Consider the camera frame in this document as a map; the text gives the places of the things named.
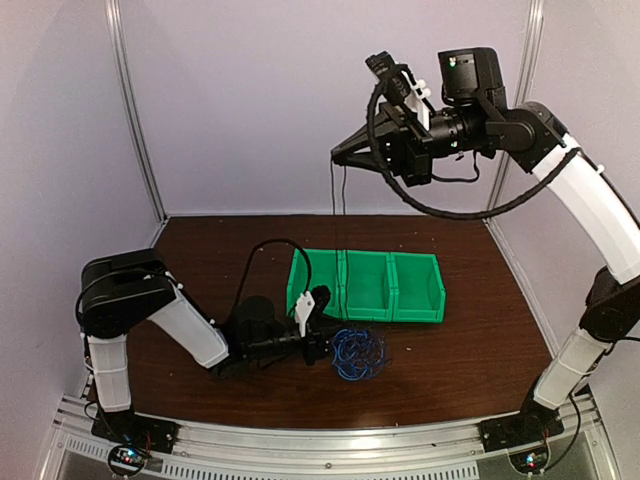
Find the green bin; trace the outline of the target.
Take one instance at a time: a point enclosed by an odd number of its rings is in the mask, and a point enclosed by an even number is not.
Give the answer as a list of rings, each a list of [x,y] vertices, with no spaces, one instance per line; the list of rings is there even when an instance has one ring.
[[[286,310],[291,312],[299,296],[319,285],[329,288],[331,298],[324,312],[332,317],[344,317],[344,252],[341,250],[307,249],[311,264],[311,281],[308,279],[307,263],[299,251],[295,251],[289,273],[286,294]]]
[[[441,324],[446,289],[437,257],[433,254],[391,254],[395,267],[394,323]]]
[[[344,306],[351,321],[388,323],[392,319],[395,284],[387,252],[344,252]]]

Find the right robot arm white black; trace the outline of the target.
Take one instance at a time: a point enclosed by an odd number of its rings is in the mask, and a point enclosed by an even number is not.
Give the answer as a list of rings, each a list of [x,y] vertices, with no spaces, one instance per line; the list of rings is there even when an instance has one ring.
[[[363,127],[331,153],[340,166],[380,174],[391,190],[416,211],[441,219],[493,218],[551,191],[582,227],[604,259],[586,299],[585,311],[549,366],[534,381],[512,430],[535,440],[556,419],[559,407],[622,340],[639,319],[639,221],[583,151],[567,127],[543,104],[510,106],[499,59],[489,47],[442,51],[438,55],[443,107],[412,70],[387,52],[366,66],[376,85]],[[460,153],[493,158],[505,152],[533,187],[514,199],[477,212],[430,207],[412,197],[412,186],[435,180],[433,163]]]

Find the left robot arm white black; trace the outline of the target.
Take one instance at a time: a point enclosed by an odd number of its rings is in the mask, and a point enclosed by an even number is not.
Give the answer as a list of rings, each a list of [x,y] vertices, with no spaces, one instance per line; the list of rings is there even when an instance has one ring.
[[[144,433],[129,386],[127,336],[144,321],[161,328],[204,369],[222,379],[263,360],[299,353],[309,366],[329,354],[339,326],[326,315],[331,292],[306,285],[286,319],[264,296],[237,298],[217,324],[189,296],[154,249],[94,259],[81,273],[75,316],[98,401],[98,418],[123,444]]]

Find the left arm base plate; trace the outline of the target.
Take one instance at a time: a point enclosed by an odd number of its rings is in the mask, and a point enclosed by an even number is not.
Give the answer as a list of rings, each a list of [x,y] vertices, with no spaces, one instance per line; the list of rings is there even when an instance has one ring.
[[[176,422],[146,417],[131,411],[100,412],[93,422],[91,433],[143,451],[171,454],[178,429]]]

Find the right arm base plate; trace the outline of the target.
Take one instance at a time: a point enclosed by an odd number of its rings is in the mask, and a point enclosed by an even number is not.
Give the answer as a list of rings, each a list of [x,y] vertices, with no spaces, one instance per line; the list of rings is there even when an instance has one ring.
[[[514,449],[528,444],[541,444],[550,436],[564,432],[561,420],[542,421],[522,413],[483,420],[478,425],[484,451]]]

